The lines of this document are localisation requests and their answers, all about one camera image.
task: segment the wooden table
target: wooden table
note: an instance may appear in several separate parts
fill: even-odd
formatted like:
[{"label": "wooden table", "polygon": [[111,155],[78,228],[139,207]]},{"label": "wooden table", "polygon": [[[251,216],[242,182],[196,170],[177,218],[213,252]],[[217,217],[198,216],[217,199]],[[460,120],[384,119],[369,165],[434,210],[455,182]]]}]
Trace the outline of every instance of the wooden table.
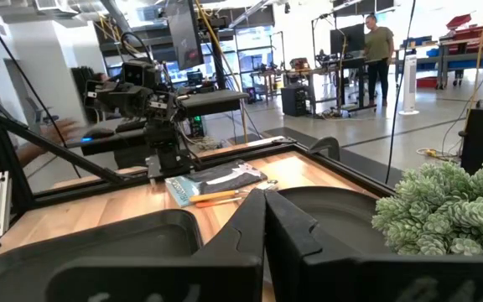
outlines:
[{"label": "wooden table", "polygon": [[[200,156],[269,143],[277,138],[280,137],[208,151],[200,154]],[[297,152],[268,156],[252,160],[249,164],[265,173],[270,180],[278,180],[279,189],[306,185],[326,185],[355,190],[376,197]],[[127,173],[137,169],[143,168],[124,169],[119,172]],[[79,180],[68,180],[57,184],[55,187],[74,185],[95,178],[95,176],[91,176]],[[184,210],[195,215],[203,242],[207,243],[231,218],[238,206],[238,203],[232,202],[203,209],[188,206]],[[178,204],[170,197],[164,183],[159,183],[155,187],[142,185],[28,211],[0,239],[2,244],[0,254],[33,242],[64,236],[155,211],[177,208],[179,208]],[[274,301],[273,291],[271,290],[270,293],[269,288],[265,288],[264,291],[263,301]]]}]

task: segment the person's arm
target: person's arm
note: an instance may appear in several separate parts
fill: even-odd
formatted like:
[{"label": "person's arm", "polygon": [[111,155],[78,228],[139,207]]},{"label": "person's arm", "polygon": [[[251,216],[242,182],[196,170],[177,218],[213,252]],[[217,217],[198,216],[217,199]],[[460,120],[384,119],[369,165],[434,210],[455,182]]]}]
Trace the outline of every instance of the person's arm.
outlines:
[{"label": "person's arm", "polygon": [[[75,122],[71,120],[59,121],[57,122],[57,127],[65,140],[67,140],[70,137],[70,134],[76,130]],[[60,143],[59,134],[57,134],[57,131],[53,126],[47,127],[45,131],[43,131],[43,135],[47,139]],[[26,143],[16,151],[18,161],[22,167],[26,166],[44,153],[45,151],[42,148],[33,145],[32,143]]]},{"label": "person's arm", "polygon": [[394,38],[392,31],[388,29],[388,38],[387,42],[389,43],[389,58],[387,59],[387,64],[390,65],[392,63],[392,56],[394,55]]}]

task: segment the floor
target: floor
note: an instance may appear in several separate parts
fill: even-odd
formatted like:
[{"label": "floor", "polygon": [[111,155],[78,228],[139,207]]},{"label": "floor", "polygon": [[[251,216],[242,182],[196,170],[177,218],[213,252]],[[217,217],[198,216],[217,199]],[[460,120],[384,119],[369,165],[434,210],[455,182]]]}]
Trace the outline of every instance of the floor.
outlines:
[{"label": "floor", "polygon": [[[431,76],[429,73],[418,74]],[[426,162],[437,162],[417,154],[419,148],[442,149],[455,153],[460,145],[458,132],[465,125],[465,107],[471,98],[475,84],[475,71],[467,70],[462,86],[453,87],[454,75],[450,74],[450,86],[444,91],[419,89],[416,108],[419,114],[413,116],[397,115],[394,145],[392,148],[392,167],[397,169],[414,169]],[[483,79],[480,71],[479,81]],[[329,81],[319,78],[315,81],[317,95],[325,96],[329,91]],[[312,117],[290,117],[282,113],[280,98],[269,103],[258,102],[248,105],[247,110],[254,124],[247,121],[249,133],[264,132],[274,128],[291,128],[314,138],[332,136],[337,138],[340,146],[353,153],[373,159],[387,165],[392,133],[392,115],[394,106],[391,100],[396,99],[394,75],[389,75],[389,106],[377,108],[377,112],[366,110],[358,112],[351,118],[321,120]],[[478,90],[477,99],[483,99],[483,84]],[[334,106],[333,102],[319,104],[317,111],[322,112]],[[209,136],[225,141],[243,133],[242,119],[239,112],[220,113],[205,117],[205,129]],[[117,165],[112,153],[97,154],[87,157],[93,162],[107,168],[116,169]],[[55,182],[75,178],[71,165],[62,159],[54,159],[45,154],[25,168],[29,175],[29,183],[34,191],[46,190]]]}]

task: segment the artificial plant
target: artificial plant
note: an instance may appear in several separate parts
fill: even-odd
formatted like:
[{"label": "artificial plant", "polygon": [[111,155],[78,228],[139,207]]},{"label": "artificial plant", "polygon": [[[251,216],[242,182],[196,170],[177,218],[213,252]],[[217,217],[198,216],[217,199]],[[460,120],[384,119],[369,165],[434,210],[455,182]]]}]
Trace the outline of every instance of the artificial plant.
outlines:
[{"label": "artificial plant", "polygon": [[372,225],[395,253],[483,254],[483,168],[472,176],[453,163],[408,170],[376,211]]}]

